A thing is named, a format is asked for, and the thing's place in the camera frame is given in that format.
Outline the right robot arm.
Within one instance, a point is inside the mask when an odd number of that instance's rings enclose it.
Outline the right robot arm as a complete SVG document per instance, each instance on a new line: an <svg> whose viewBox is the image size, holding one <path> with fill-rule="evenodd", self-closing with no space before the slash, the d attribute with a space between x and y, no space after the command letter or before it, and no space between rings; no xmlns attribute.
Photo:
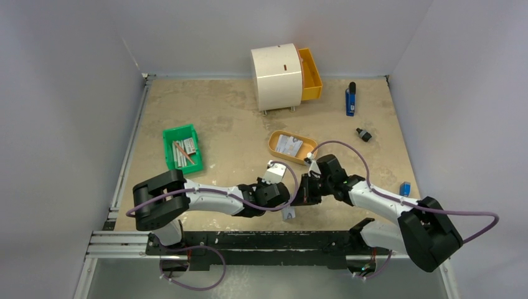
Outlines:
<svg viewBox="0 0 528 299"><path fill-rule="evenodd" d="M362 176L348 175L333 154L318 159L308 154L304 161L309 170L301 177L293 206L316 205L324 196L332 196L383 218L366 218L350 230L353 251L393 250L408 255L421 270L432 272L463 246L458 230L436 199L411 199L409 205L391 201L390 192L374 192Z"/></svg>

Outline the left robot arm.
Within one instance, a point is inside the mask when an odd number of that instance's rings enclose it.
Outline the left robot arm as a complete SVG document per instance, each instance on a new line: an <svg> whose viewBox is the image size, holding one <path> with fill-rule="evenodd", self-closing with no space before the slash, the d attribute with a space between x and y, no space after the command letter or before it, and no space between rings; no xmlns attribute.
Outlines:
<svg viewBox="0 0 528 299"><path fill-rule="evenodd" d="M181 222L187 211L219 212L235 217L259 217L279 211L291 202L284 183L264 183L218 187L186 179L181 170L169 170L133 188L134 206L126 212L134 218L138 231L152 232L171 255L186 246Z"/></svg>

